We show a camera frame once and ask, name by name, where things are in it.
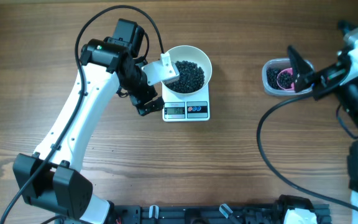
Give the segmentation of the white bowl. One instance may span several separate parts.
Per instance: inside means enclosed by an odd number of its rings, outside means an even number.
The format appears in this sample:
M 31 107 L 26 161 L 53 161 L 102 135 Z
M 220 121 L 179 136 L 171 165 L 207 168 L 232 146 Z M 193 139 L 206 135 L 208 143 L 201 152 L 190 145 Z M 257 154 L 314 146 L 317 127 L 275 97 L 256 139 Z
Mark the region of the white bowl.
M 212 77 L 212 63 L 209 57 L 199 48 L 190 45 L 176 46 L 167 51 L 170 54 L 171 61 L 176 63 L 177 61 L 189 61 L 197 63 L 204 71 L 204 85 L 209 85 L 209 81 Z

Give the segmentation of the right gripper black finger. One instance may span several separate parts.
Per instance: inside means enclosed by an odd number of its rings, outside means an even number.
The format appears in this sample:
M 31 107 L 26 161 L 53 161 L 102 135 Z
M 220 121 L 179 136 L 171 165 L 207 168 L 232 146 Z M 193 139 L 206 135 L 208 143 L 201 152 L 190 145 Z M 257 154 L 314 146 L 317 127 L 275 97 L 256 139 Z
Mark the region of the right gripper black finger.
M 294 91 L 298 93 L 311 87 L 315 82 L 314 69 L 292 45 L 287 47 L 287 54 L 293 70 Z
M 356 25 L 354 25 L 348 21 L 345 21 L 345 20 L 340 20 L 337 23 L 337 28 L 341 31 L 342 35 L 346 35 L 350 31 L 356 29 Z

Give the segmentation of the pink scoop blue handle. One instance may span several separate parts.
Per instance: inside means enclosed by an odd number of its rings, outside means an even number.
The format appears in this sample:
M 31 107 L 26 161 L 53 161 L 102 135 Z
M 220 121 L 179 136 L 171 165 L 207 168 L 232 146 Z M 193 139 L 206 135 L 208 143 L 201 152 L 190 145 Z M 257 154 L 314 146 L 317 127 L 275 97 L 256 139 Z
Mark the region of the pink scoop blue handle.
M 293 82 L 293 69 L 286 68 L 282 70 L 277 75 L 277 85 L 283 90 L 293 90 L 294 89 L 294 82 Z

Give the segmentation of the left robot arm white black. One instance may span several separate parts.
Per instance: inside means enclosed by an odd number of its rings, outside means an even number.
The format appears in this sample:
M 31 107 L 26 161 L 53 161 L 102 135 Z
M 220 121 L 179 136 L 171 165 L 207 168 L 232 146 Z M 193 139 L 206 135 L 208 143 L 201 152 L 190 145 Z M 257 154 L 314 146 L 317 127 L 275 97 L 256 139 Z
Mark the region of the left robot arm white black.
M 178 76 L 169 53 L 152 63 L 137 54 L 137 44 L 112 38 L 90 40 L 77 50 L 76 82 L 56 122 L 32 155 L 19 154 L 14 161 L 17 196 L 25 203 L 76 222 L 115 221 L 114 204 L 96 196 L 81 174 L 91 135 L 120 89 L 144 116 L 163 107 L 154 85 Z

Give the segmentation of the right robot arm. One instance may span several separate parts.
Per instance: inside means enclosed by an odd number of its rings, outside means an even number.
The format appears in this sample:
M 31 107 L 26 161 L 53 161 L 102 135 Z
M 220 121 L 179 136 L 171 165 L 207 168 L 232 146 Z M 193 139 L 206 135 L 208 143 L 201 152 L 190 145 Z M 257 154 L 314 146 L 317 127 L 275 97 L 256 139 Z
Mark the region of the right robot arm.
M 347 21 L 339 21 L 337 26 L 345 46 L 338 52 L 336 63 L 318 72 L 292 46 L 287 48 L 293 69 L 293 89 L 300 92 L 312 88 L 316 100 L 334 93 L 340 107 L 358 129 L 358 26 Z M 351 204 L 358 207 L 358 135 L 354 139 L 347 156 L 347 171 Z M 358 223 L 358 212 L 352 214 L 352 222 Z

